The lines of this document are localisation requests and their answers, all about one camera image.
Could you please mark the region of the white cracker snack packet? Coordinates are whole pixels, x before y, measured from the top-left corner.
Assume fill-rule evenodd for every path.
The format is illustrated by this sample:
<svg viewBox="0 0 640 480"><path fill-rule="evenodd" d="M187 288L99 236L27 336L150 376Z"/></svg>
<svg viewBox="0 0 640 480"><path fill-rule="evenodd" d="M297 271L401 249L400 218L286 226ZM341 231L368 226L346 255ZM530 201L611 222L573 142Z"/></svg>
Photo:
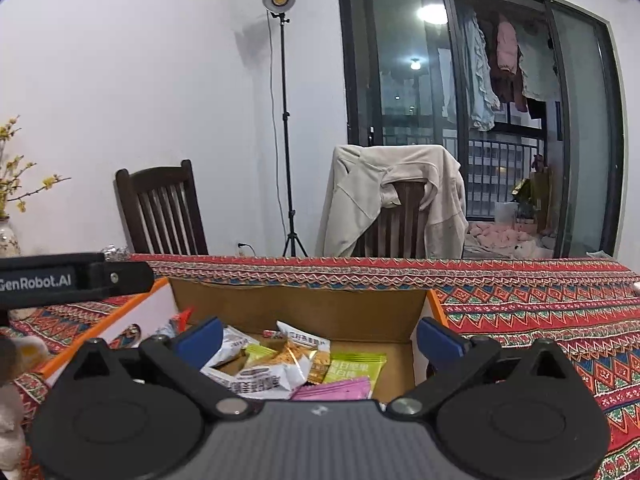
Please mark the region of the white cracker snack packet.
<svg viewBox="0 0 640 480"><path fill-rule="evenodd" d="M311 360L302 356L292 362L279 362L243 368L231 376L211 367L201 373L231 392L250 400L288 400L306 384Z"/></svg>

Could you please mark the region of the green white protein bar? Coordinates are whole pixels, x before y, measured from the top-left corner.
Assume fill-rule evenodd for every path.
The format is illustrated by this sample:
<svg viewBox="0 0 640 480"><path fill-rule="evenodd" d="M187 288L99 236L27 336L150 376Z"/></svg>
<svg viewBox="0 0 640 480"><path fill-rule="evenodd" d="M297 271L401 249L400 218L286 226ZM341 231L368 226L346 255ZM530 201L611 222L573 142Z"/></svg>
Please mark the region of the green white protein bar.
<svg viewBox="0 0 640 480"><path fill-rule="evenodd" d="M385 353L375 352L336 352L331 354L331 363L324 375L323 382L341 382L365 377L374 389L382 369L387 363Z"/></svg>

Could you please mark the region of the red orange chip bag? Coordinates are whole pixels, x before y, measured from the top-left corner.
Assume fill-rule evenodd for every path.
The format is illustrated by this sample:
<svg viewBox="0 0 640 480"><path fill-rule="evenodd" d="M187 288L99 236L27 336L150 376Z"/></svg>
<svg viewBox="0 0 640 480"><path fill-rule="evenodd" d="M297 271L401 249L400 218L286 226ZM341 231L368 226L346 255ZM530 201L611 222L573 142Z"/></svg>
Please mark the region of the red orange chip bag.
<svg viewBox="0 0 640 480"><path fill-rule="evenodd" d="M190 324L192 309L186 309L173 315L164 325L155 331L155 335L175 338L186 331Z"/></svg>

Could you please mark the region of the floral ceramic vase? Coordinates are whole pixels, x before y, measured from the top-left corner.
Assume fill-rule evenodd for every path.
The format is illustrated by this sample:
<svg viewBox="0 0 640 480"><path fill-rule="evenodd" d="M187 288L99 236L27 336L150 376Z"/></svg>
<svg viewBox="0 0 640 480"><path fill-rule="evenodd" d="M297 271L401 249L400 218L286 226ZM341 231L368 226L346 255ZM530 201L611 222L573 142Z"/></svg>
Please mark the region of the floral ceramic vase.
<svg viewBox="0 0 640 480"><path fill-rule="evenodd" d="M10 218L0 220L0 257L14 258L21 255L21 247L12 229Z"/></svg>

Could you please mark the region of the white packet centre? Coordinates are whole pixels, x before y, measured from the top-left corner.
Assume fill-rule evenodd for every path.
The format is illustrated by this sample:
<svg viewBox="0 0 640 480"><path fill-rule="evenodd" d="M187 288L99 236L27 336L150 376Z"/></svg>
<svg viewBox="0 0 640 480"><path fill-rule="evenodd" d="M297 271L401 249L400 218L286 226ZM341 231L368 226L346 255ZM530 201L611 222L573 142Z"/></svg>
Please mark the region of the white packet centre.
<svg viewBox="0 0 640 480"><path fill-rule="evenodd" d="M202 368L221 366L233 361L250 344L258 344L258 340L250 335L244 334L231 325L227 325L222 334L220 348L208 359Z"/></svg>

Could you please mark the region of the yellow flower branches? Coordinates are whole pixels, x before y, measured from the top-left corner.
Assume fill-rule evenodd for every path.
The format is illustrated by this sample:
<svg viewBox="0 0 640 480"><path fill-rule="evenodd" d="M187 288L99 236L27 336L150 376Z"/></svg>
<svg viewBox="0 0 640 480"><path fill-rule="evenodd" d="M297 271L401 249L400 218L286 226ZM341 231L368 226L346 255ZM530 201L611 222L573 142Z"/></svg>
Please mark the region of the yellow flower branches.
<svg viewBox="0 0 640 480"><path fill-rule="evenodd" d="M9 206L14 204L19 212L26 211L26 200L39 193L49 191L58 184L69 181L70 177L50 174L36 186L24 188L23 177L37 164L26 160L24 155L10 155L6 150L22 128L18 125L20 116L9 118L1 125L1 220L9 220Z"/></svg>

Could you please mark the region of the colourful patterned tablecloth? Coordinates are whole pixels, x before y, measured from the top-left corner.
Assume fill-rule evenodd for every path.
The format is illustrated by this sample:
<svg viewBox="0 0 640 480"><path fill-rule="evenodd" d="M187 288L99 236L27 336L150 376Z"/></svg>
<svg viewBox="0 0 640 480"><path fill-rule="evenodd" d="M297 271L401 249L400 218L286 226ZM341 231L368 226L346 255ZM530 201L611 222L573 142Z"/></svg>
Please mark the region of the colourful patterned tablecloth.
<svg viewBox="0 0 640 480"><path fill-rule="evenodd" d="M425 290L429 316L462 336L485 335L506 348L553 339L608 420L610 447L599 477L638 477L639 278L618 262L152 256L149 265L157 280L205 285ZM41 338L52 359L132 297L45 307L9 322L4 333ZM131 325L109 344L126 347L143 338ZM17 383L28 414L50 387L40 367Z"/></svg>

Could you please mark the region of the purple snack packet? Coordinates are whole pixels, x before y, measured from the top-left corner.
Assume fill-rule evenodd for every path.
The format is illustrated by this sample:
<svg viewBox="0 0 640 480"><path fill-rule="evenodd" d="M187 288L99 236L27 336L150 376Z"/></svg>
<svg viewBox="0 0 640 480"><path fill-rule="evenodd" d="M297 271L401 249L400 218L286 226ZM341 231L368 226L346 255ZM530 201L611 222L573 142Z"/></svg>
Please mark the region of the purple snack packet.
<svg viewBox="0 0 640 480"><path fill-rule="evenodd" d="M357 401L369 399L371 382L367 377L303 386L292 395L292 401Z"/></svg>

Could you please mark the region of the dark wooden chair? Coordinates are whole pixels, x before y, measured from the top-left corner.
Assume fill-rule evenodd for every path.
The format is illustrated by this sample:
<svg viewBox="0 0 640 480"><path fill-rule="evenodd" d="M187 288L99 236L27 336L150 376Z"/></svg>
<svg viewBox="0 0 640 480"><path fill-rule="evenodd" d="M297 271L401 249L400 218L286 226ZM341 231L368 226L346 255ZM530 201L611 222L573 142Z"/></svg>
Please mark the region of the dark wooden chair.
<svg viewBox="0 0 640 480"><path fill-rule="evenodd" d="M137 254L206 255L192 162L131 172L116 171L115 191Z"/></svg>

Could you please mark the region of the white cracker packet right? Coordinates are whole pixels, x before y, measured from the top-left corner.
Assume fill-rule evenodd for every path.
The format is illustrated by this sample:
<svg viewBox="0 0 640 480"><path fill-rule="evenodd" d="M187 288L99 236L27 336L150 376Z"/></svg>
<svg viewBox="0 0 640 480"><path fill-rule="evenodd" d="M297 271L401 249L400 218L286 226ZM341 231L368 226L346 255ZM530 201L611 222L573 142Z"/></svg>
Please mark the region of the white cracker packet right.
<svg viewBox="0 0 640 480"><path fill-rule="evenodd" d="M331 364L331 341L306 333L282 321L277 322L277 328L286 338L286 348L303 351L310 359L307 382L311 385L321 384Z"/></svg>

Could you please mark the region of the chair with beige jacket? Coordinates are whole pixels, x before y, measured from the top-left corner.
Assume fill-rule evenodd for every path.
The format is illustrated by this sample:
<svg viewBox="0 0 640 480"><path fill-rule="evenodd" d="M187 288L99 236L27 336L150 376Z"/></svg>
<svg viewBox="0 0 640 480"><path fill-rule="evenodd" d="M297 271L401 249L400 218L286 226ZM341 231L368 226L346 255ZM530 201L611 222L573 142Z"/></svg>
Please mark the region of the chair with beige jacket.
<svg viewBox="0 0 640 480"><path fill-rule="evenodd" d="M420 209L422 182L394 183L400 204L382 208L357 240L352 255L363 258L425 259L426 210Z"/></svg>

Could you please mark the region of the beige jacket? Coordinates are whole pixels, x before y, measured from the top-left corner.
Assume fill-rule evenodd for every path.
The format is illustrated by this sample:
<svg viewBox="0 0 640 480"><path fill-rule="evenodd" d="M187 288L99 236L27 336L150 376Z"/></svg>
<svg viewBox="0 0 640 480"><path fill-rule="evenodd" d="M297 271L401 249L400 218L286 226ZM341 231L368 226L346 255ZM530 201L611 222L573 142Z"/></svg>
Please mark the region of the beige jacket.
<svg viewBox="0 0 640 480"><path fill-rule="evenodd" d="M422 240L429 259L460 259L466 230L465 186L460 162L441 145L334 148L317 252L349 257L381 210L401 205L398 183L420 183L426 213Z"/></svg>

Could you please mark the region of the black framed sliding door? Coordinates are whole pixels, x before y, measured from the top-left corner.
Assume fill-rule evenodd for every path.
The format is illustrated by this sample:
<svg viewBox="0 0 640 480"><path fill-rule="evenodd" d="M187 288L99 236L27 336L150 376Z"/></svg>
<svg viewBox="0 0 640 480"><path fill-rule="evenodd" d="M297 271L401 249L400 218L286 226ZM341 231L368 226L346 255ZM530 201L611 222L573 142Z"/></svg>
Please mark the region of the black framed sliding door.
<svg viewBox="0 0 640 480"><path fill-rule="evenodd" d="M470 258L612 255L624 139L605 24L554 0L340 0L348 138L457 159Z"/></svg>

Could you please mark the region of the hanging laundry clothes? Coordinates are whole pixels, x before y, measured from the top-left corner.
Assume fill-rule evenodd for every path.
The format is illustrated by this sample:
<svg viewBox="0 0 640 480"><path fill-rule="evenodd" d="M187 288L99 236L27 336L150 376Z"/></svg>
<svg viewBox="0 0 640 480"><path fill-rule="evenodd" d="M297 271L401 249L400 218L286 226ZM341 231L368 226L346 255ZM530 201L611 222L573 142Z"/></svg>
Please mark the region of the hanging laundry clothes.
<svg viewBox="0 0 640 480"><path fill-rule="evenodd" d="M549 26L537 15L461 3L457 7L469 122L540 129L560 100Z"/></svg>

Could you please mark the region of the light stand with lamp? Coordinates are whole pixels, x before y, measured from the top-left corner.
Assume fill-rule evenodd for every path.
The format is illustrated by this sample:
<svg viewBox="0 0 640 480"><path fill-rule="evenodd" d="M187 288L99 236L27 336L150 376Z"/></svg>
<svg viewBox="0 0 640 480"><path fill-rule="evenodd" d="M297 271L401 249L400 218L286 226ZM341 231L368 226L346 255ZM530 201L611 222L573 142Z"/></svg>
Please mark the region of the light stand with lamp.
<svg viewBox="0 0 640 480"><path fill-rule="evenodd" d="M290 142L290 111L288 110L288 78L286 78L286 41L285 27L290 22L288 12L296 3L296 0L262 0L262 5L271 20L278 22L279 26L279 58L280 58L280 85L282 99L282 134L284 142L284 168L286 202L288 203L288 227L285 229L285 242L283 255L291 258L298 256L308 257L308 252L297 233L295 226L296 210L294 207L292 167L291 167L291 142Z"/></svg>

